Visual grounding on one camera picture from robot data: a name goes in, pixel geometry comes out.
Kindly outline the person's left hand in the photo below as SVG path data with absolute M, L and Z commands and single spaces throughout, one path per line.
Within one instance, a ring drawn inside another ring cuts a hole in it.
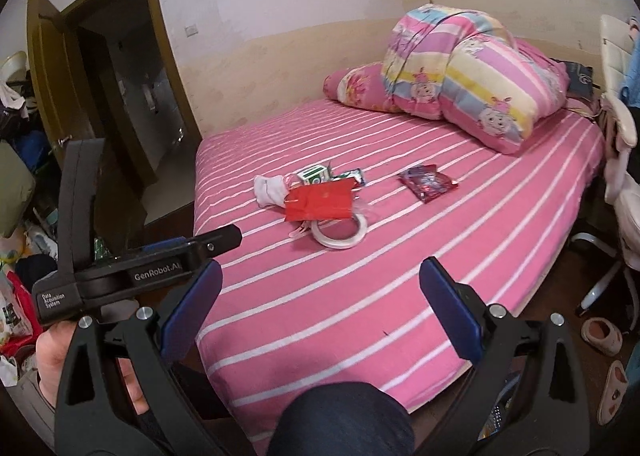
M 43 332 L 36 342 L 39 389 L 43 398 L 52 407 L 56 406 L 66 354 L 70 349 L 76 328 L 75 322 L 56 323 Z M 131 362 L 128 358 L 120 358 L 118 363 L 134 410 L 138 415 L 146 413 L 149 410 L 149 404 L 145 400 Z

